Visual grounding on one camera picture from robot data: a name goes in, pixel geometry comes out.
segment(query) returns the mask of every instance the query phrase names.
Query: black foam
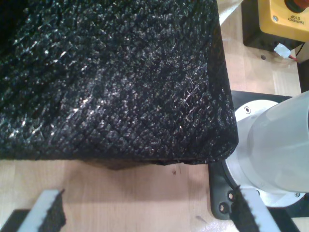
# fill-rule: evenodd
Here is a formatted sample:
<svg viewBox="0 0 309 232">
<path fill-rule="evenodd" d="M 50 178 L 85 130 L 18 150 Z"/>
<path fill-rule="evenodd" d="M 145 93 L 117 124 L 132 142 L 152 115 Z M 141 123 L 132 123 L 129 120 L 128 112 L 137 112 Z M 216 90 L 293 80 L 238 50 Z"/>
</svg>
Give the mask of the black foam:
<svg viewBox="0 0 309 232">
<path fill-rule="evenodd" d="M 0 4 L 14 18 L 0 27 L 1 159 L 207 163 L 235 149 L 216 0 Z"/>
</svg>

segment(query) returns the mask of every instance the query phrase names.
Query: white cylinder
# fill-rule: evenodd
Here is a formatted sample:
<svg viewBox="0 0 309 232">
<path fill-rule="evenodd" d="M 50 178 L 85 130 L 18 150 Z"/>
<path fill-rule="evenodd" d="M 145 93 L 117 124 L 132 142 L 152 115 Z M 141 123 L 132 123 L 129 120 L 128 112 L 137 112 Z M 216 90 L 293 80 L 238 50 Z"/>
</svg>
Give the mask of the white cylinder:
<svg viewBox="0 0 309 232">
<path fill-rule="evenodd" d="M 258 188 L 273 193 L 309 192 L 309 91 L 273 106 L 254 121 L 240 141 L 239 163 Z"/>
</svg>

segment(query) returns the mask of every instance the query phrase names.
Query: black base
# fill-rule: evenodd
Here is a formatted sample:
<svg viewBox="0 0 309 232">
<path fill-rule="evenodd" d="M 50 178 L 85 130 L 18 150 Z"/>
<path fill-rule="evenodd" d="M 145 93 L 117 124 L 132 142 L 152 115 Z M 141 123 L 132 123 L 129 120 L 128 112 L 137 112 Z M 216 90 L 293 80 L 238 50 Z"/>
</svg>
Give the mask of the black base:
<svg viewBox="0 0 309 232">
<path fill-rule="evenodd" d="M 262 32 L 259 22 L 258 0 L 244 0 L 241 4 L 241 12 L 243 43 L 245 46 L 272 52 L 279 43 L 290 50 L 303 43 Z"/>
<path fill-rule="evenodd" d="M 291 97 L 249 93 L 241 91 L 232 91 L 232 98 L 235 110 L 245 103 L 254 100 L 270 100 L 274 102 L 283 102 Z M 211 198 L 211 212 L 215 218 L 221 220 L 230 219 L 230 208 L 233 199 L 229 199 L 229 194 L 233 194 L 233 189 L 236 184 L 231 181 L 231 178 L 226 175 L 225 161 L 218 163 L 211 163 L 208 165 L 209 169 L 209 185 L 210 185 L 210 198 Z M 224 205 L 225 210 L 220 211 L 220 206 Z M 281 210 L 278 208 L 268 208 L 272 215 L 280 214 Z M 306 218 L 309 217 L 309 195 L 306 194 L 301 200 L 293 205 L 284 209 L 291 218 Z"/>
</svg>

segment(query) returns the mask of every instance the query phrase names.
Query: screw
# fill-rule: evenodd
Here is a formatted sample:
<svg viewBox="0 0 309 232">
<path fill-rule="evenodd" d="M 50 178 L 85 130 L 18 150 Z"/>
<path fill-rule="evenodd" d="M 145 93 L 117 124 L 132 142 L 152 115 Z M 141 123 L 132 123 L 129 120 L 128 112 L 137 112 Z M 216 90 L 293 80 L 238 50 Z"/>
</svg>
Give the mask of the screw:
<svg viewBox="0 0 309 232">
<path fill-rule="evenodd" d="M 250 114 L 251 113 L 251 109 L 248 106 L 243 108 L 243 110 L 246 112 L 246 114 Z"/>
</svg>

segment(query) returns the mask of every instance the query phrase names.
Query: hole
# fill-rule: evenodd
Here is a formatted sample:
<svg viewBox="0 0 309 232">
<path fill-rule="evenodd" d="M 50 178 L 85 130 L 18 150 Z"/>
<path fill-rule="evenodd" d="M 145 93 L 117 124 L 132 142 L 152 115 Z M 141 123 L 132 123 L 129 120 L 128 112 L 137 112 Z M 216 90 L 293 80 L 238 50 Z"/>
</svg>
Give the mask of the hole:
<svg viewBox="0 0 309 232">
<path fill-rule="evenodd" d="M 227 213 L 228 213 L 228 205 L 227 205 L 227 203 L 222 202 L 222 203 L 219 205 L 219 211 L 220 211 L 222 214 L 227 214 Z"/>
<path fill-rule="evenodd" d="M 232 191 L 230 191 L 227 196 L 228 196 L 230 201 L 234 200 L 234 193 Z"/>
<path fill-rule="evenodd" d="M 244 108 L 244 111 L 246 112 L 246 114 L 250 114 L 251 113 L 251 109 L 248 106 L 246 106 Z"/>
</svg>

